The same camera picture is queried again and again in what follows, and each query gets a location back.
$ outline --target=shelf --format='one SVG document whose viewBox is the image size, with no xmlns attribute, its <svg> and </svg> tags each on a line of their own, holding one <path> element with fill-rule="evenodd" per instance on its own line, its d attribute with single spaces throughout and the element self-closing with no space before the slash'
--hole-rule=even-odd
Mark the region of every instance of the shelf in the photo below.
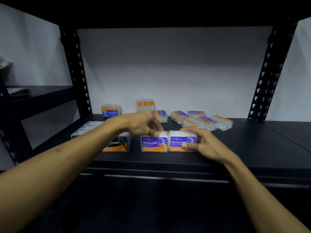
<svg viewBox="0 0 311 233">
<path fill-rule="evenodd" d="M 26 88 L 30 96 L 12 98 L 13 109 L 20 120 L 53 109 L 74 100 L 72 86 L 10 86 Z"/>
<path fill-rule="evenodd" d="M 278 132 L 251 119 L 232 119 L 233 128 L 212 133 L 233 150 L 262 182 L 311 184 L 311 153 Z M 35 149 L 41 153 L 70 139 L 87 121 L 103 121 L 101 115 L 80 118 Z M 169 118 L 165 130 L 179 130 Z M 143 153 L 135 137 L 128 153 L 100 153 L 86 173 L 230 180 L 225 168 L 199 153 Z"/>
<path fill-rule="evenodd" d="M 311 122 L 265 121 L 265 125 L 311 152 Z"/>
<path fill-rule="evenodd" d="M 72 28 L 146 28 L 146 27 L 211 27 L 211 26 L 274 26 L 287 20 L 288 13 L 295 13 L 295 21 L 311 16 L 305 3 L 257 3 L 256 7 L 247 3 L 214 3 L 220 7 L 217 11 L 208 9 L 191 10 L 191 3 L 187 6 L 161 10 L 132 6 L 129 9 L 109 5 L 113 9 L 105 11 L 102 5 L 94 3 L 49 3 L 46 8 L 38 8 L 28 1 L 2 0 L 2 3 L 24 11 L 51 23 Z"/>
</svg>

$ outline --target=person's left arm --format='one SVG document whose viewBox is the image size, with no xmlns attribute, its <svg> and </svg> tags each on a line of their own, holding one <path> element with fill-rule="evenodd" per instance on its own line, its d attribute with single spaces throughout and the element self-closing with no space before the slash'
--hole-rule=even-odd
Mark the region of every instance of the person's left arm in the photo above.
<svg viewBox="0 0 311 233">
<path fill-rule="evenodd" d="M 157 137 L 152 112 L 110 118 L 0 175 L 0 232 L 18 232 L 52 203 L 103 148 L 122 132 Z"/>
</svg>

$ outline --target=person's right arm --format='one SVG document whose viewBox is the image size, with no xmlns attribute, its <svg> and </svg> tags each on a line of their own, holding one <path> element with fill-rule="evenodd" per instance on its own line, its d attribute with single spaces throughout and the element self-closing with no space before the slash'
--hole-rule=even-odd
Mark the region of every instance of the person's right arm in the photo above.
<svg viewBox="0 0 311 233">
<path fill-rule="evenodd" d="M 204 157 L 223 164 L 234 180 L 253 225 L 259 233 L 309 232 L 250 172 L 241 159 L 207 130 L 185 127 L 199 136 L 200 143 L 183 144 L 184 149 L 197 150 Z"/>
</svg>

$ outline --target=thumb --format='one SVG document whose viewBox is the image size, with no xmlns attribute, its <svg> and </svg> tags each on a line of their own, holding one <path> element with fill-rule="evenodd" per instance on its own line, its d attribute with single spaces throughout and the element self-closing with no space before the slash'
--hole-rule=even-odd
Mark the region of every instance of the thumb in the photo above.
<svg viewBox="0 0 311 233">
<path fill-rule="evenodd" d="M 149 132 L 147 135 L 151 136 L 151 137 L 159 137 L 160 136 L 159 132 L 157 132 L 156 130 L 151 129 L 151 128 L 149 129 Z"/>
<path fill-rule="evenodd" d="M 197 143 L 184 143 L 181 145 L 181 148 L 186 150 L 197 150 L 199 148 L 199 144 Z"/>
</svg>

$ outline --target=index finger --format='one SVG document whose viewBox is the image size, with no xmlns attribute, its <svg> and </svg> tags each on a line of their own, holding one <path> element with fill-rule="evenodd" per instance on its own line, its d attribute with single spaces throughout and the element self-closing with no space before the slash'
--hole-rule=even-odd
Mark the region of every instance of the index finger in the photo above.
<svg viewBox="0 0 311 233">
<path fill-rule="evenodd" d="M 154 114 L 152 114 L 150 123 L 152 123 L 153 125 L 155 125 L 155 127 L 157 128 L 158 131 L 164 131 L 160 121 L 154 116 Z"/>
<path fill-rule="evenodd" d="M 199 136 L 203 136 L 203 133 L 204 133 L 206 130 L 203 130 L 203 129 L 200 129 L 200 128 L 197 128 L 197 127 L 193 127 L 193 126 L 188 126 L 188 127 L 183 127 L 182 129 L 180 129 L 180 131 L 184 131 L 184 132 L 194 132 L 194 133 L 196 133 L 196 134 L 199 135 Z"/>
</svg>

